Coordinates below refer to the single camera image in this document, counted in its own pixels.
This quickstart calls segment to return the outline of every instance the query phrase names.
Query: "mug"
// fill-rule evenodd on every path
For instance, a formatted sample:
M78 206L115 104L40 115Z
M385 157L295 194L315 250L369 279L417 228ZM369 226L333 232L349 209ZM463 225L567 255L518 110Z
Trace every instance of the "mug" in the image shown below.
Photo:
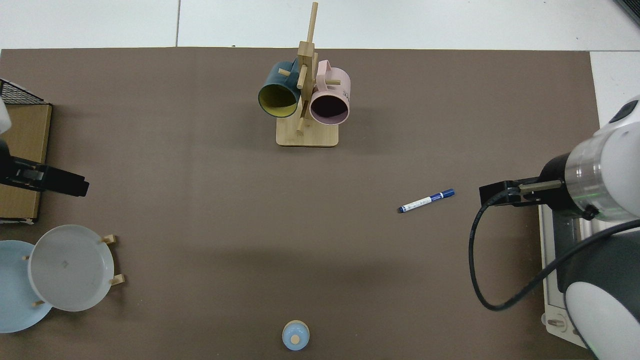
M298 59L274 65L258 92L260 107L274 117L293 115L300 99L300 89L297 87L299 76Z
M318 63L316 88L309 104L311 117L325 125L338 125L349 117L349 74L331 67L328 60Z

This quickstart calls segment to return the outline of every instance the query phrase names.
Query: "white plate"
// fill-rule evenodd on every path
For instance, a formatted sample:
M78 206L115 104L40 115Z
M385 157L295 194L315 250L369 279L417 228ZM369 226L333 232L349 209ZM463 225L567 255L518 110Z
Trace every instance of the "white plate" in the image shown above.
M98 304L111 287L113 257L101 236L80 225L51 229L29 259L29 281L53 307L82 311Z
M0 332L16 332L33 326L51 310L51 305L32 306L39 301L29 285L28 256L33 245L24 241L0 241Z

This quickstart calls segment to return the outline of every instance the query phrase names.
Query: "blue marker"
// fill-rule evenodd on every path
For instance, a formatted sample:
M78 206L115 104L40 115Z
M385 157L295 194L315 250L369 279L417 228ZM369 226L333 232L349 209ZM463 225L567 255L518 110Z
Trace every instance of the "blue marker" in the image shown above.
M450 197L450 196L453 196L455 194L456 194L456 192L453 191L453 189L445 190L445 191L443 191L441 193L437 193L437 194L432 195L432 196L427 196L424 199L420 199L418 201L414 201L411 204L407 204L407 205L401 206L401 207L398 208L398 212L400 214L401 213L406 213L409 210L412 210L412 209L415 209L415 208L419 208L422 205L426 205L426 204L429 204L430 202L434 202L436 200L444 199L446 197Z

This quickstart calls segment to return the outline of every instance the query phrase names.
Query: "wooden base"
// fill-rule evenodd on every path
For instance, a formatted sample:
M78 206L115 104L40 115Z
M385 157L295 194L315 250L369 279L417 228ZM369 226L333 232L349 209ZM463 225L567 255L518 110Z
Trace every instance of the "wooden base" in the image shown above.
M302 104L290 117L276 118L276 143L280 146L333 147L338 145L338 125L324 125L314 119L303 119Z

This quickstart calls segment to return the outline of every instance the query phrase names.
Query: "white tile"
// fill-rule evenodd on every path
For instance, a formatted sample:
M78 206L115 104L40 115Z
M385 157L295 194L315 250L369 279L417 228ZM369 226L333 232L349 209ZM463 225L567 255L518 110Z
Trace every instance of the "white tile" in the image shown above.
M180 46L297 47L311 1L182 0ZM318 48L640 50L613 0L320 0Z
M591 71L603 126L629 99L640 95L640 52L593 52Z
M0 48L175 46L178 0L2 0Z

